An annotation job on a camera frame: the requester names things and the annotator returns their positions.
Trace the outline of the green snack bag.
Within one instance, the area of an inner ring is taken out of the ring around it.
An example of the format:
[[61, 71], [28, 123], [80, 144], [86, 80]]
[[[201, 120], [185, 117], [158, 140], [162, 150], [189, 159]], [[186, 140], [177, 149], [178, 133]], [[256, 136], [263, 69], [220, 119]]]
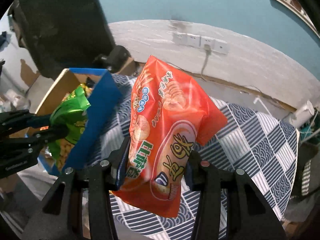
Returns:
[[65, 95], [59, 106], [50, 117], [50, 124], [66, 125], [68, 134], [63, 139], [48, 144], [54, 164], [58, 171], [62, 171], [68, 156], [84, 133], [88, 121], [87, 110], [91, 106], [88, 96], [92, 89], [80, 84], [71, 93]]

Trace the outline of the red chip bag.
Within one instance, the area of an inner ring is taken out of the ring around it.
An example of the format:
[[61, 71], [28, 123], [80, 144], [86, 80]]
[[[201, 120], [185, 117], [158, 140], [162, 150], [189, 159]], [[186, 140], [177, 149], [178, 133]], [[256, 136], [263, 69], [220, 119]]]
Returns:
[[176, 217], [194, 146], [205, 145], [226, 124], [191, 76], [149, 57], [131, 92], [129, 159], [115, 195], [156, 215]]

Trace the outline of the blue cardboard box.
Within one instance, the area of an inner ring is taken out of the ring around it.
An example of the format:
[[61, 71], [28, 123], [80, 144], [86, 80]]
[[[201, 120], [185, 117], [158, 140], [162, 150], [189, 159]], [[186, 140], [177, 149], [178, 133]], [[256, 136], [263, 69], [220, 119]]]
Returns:
[[45, 166], [49, 174], [82, 169], [120, 98], [112, 75], [105, 72], [93, 87], [81, 83], [65, 92], [46, 115], [27, 109], [1, 113], [1, 177], [34, 166], [43, 148], [53, 159], [52, 166]]

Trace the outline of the navy white patterned tablecloth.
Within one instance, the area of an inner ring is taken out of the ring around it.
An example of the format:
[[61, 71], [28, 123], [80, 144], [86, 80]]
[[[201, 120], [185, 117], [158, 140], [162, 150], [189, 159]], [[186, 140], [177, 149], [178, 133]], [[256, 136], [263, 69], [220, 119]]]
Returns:
[[[134, 77], [113, 75], [122, 99], [106, 123], [88, 162], [95, 164], [120, 148], [129, 134]], [[261, 191], [278, 218], [284, 214], [293, 188], [299, 132], [291, 124], [235, 103], [214, 100], [228, 122], [205, 146], [195, 145], [202, 159], [219, 169], [243, 169]], [[176, 218], [162, 218], [111, 196], [115, 221], [151, 239], [190, 239], [199, 193], [182, 185]]]

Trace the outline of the black round object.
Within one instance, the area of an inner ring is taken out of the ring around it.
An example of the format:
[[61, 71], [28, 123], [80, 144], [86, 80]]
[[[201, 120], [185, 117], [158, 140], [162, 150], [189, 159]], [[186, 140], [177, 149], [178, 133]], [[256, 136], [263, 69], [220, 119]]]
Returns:
[[131, 54], [124, 46], [116, 45], [109, 55], [100, 54], [95, 57], [93, 64], [97, 68], [107, 69], [111, 73], [116, 73], [129, 57], [131, 57]]

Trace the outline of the dark furniture panel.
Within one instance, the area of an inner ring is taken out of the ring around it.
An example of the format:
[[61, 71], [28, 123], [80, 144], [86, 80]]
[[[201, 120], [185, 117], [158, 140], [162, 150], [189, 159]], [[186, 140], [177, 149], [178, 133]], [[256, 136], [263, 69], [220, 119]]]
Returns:
[[8, 14], [20, 45], [47, 78], [91, 67], [116, 45], [99, 0], [14, 0]]

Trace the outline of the white wall socket strip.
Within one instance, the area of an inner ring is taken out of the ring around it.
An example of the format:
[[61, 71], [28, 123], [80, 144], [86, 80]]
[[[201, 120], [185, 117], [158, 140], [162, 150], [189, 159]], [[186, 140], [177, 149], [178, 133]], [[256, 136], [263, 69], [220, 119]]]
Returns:
[[178, 45], [209, 49], [223, 55], [229, 53], [229, 44], [226, 41], [208, 36], [173, 32], [172, 41]]

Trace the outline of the wooden wall shelf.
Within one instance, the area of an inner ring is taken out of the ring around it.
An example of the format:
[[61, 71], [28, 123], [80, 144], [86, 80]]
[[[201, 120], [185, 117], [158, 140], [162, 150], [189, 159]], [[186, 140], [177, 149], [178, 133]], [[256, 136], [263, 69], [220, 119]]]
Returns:
[[304, 11], [304, 9], [298, 10], [292, 3], [292, 0], [275, 0], [282, 4], [284, 7], [292, 11], [297, 17], [299, 17], [316, 35], [319, 37], [319, 32], [313, 25], [312, 21]]

